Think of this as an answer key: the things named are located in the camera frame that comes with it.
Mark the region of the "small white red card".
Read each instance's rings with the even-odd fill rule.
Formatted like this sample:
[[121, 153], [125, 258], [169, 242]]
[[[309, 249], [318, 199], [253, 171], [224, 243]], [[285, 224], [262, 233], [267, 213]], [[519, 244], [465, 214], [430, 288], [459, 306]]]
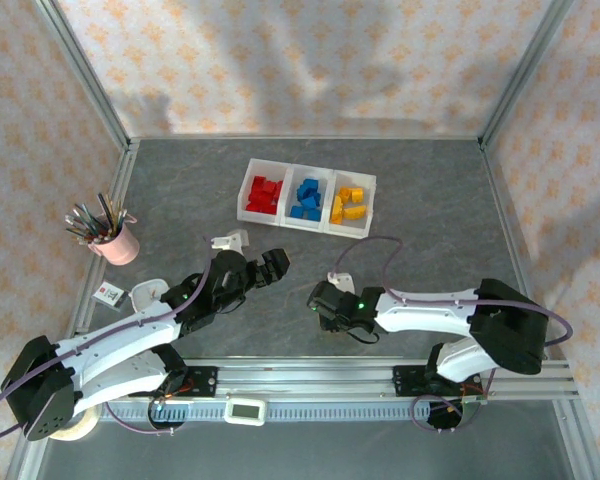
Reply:
[[126, 290], [117, 287], [107, 281], [103, 281], [99, 287], [96, 288], [92, 297], [104, 305], [111, 308], [119, 308], [120, 305], [127, 298], [128, 293]]

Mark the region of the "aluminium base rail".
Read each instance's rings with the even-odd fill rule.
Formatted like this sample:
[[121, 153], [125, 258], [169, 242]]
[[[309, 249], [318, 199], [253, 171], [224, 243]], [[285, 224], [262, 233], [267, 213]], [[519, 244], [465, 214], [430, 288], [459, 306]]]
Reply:
[[[189, 359], [185, 366], [219, 369], [213, 398], [244, 397], [270, 401], [354, 401], [394, 398], [392, 370], [397, 365], [426, 365], [400, 357], [227, 357]], [[154, 353], [137, 355], [92, 379], [73, 371], [68, 384], [78, 410], [126, 397], [147, 397], [167, 377]], [[485, 396], [503, 401], [572, 400], [579, 396], [567, 362], [549, 360], [537, 375], [504, 369], [476, 374]]]

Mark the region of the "pink cup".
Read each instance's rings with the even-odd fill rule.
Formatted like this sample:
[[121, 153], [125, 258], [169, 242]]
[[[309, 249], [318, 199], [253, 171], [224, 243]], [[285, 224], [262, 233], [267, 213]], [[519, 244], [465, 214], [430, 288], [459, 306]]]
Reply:
[[129, 264], [140, 251], [139, 242], [129, 228], [129, 224], [135, 224], [136, 222], [137, 219], [134, 216], [126, 215], [121, 231], [113, 240], [101, 244], [89, 243], [88, 248], [111, 265], [123, 266]]

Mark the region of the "white digital timer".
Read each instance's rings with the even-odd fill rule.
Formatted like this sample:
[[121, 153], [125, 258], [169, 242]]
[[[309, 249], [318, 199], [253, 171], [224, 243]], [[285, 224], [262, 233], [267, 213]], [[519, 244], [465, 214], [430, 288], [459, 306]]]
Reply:
[[226, 401], [224, 421], [233, 425], [260, 427], [265, 424], [267, 407], [264, 400], [230, 397]]

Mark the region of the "beige masking tape roll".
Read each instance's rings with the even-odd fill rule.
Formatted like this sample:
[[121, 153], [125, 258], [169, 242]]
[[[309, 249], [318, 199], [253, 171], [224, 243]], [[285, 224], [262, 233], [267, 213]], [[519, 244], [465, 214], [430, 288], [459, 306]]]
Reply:
[[50, 438], [57, 441], [72, 442], [84, 438], [97, 425], [101, 418], [101, 408], [92, 407], [81, 413], [81, 417], [68, 427], [54, 432]]

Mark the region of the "aluminium table edge rail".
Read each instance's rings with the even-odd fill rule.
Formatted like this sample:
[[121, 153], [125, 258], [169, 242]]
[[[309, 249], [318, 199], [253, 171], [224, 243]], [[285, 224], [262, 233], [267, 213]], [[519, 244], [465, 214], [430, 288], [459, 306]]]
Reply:
[[[126, 150], [119, 157], [119, 162], [109, 188], [110, 198], [115, 203], [122, 204], [125, 200], [140, 142], [139, 138], [132, 138]], [[107, 261], [103, 257], [97, 254], [90, 255], [65, 337], [73, 338], [76, 335], [89, 332], [96, 304], [92, 294], [103, 282], [106, 266]]]
[[517, 287], [524, 296], [532, 298], [533, 295], [528, 289], [528, 278], [526, 273], [523, 271], [521, 257], [519, 255], [517, 243], [513, 235], [513, 221], [510, 219], [509, 215], [506, 212], [504, 190], [499, 184], [498, 180], [496, 179], [495, 170], [492, 166], [487, 150], [483, 147], [480, 147], [480, 154], [482, 162], [484, 164], [486, 175], [488, 177], [488, 181], [494, 198], [494, 203], [500, 219], [501, 227], [503, 229], [503, 234], [507, 244], [507, 249], [512, 263], [512, 267], [514, 270]]

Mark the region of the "aluminium frame post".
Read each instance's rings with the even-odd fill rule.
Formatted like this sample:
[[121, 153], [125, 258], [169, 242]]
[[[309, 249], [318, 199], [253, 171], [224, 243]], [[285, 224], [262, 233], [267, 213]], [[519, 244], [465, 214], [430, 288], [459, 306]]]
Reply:
[[96, 113], [104, 123], [114, 143], [121, 151], [126, 151], [130, 144], [130, 137], [66, 17], [59, 0], [33, 0], [33, 2], [50, 32], [58, 40], [60, 49], [69, 67], [85, 90], [87, 97], [93, 104]]
[[510, 112], [513, 110], [519, 96], [523, 93], [529, 79], [539, 65], [540, 60], [573, 3], [574, 0], [551, 0], [547, 11], [514, 69], [511, 79], [489, 117], [482, 134], [477, 138], [478, 145], [482, 151], [488, 149], [506, 123]]

